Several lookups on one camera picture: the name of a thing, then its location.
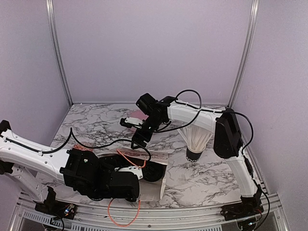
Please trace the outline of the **black plastic cup lid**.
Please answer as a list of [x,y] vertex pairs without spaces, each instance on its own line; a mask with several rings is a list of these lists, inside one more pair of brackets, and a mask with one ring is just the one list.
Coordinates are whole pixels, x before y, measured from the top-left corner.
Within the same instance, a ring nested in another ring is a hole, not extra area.
[[142,168],[143,179],[148,182],[156,182],[164,177],[166,166],[156,163],[147,162],[146,166]]

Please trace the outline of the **white paper takeout bag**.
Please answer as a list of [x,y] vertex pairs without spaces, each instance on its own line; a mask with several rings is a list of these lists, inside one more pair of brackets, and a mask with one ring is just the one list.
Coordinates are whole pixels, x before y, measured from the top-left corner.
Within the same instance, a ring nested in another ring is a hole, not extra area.
[[107,207],[109,219],[118,227],[130,226],[138,217],[142,202],[158,202],[162,199],[166,187],[166,169],[168,166],[168,154],[154,151],[148,155],[145,151],[132,150],[127,147],[118,147],[112,150],[119,157],[121,164],[115,167],[117,172],[134,173],[139,179],[139,193],[133,202],[138,203],[137,212],[132,221],[127,224],[117,223],[111,214],[113,201],[119,200],[119,196],[112,196]]

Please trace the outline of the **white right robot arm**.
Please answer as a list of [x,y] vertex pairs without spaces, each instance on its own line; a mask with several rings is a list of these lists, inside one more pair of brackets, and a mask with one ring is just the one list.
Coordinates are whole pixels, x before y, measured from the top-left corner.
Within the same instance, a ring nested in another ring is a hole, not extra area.
[[210,139],[214,140],[214,153],[225,159],[231,168],[240,188],[241,201],[238,211],[248,216],[257,208],[261,190],[257,185],[253,168],[244,155],[246,145],[237,121],[238,112],[228,107],[209,109],[182,102],[178,97],[166,96],[156,100],[150,94],[142,95],[136,102],[139,109],[147,115],[145,120],[134,117],[124,119],[129,127],[135,127],[133,142],[145,147],[154,133],[168,132],[172,122],[181,122],[176,130],[187,144],[187,150],[200,155]]

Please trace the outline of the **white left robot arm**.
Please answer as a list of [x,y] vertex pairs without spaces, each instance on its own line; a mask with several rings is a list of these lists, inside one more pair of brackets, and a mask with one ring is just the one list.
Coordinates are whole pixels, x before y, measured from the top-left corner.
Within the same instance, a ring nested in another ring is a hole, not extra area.
[[52,197],[53,189],[42,186],[30,169],[93,201],[120,198],[135,202],[140,194],[142,169],[149,162],[137,164],[121,153],[98,157],[89,148],[66,149],[61,145],[53,149],[14,134],[7,120],[0,123],[0,173],[16,181],[50,214],[57,214],[61,204]]

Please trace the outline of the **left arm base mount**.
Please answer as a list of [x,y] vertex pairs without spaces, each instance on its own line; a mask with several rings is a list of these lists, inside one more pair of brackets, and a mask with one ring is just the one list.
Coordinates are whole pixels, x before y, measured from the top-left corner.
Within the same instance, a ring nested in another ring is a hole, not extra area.
[[48,215],[59,216],[73,220],[77,206],[72,203],[56,200],[56,192],[52,187],[48,186],[48,194],[42,203],[36,202],[35,210]]

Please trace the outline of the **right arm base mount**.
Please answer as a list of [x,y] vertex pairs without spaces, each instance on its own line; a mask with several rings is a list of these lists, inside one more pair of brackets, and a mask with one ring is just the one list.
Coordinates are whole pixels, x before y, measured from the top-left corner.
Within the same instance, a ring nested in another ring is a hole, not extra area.
[[264,212],[263,206],[258,205],[253,207],[252,205],[244,205],[243,203],[235,203],[230,205],[224,205],[221,208],[220,214],[224,217],[225,221],[240,219],[245,217],[254,216]]

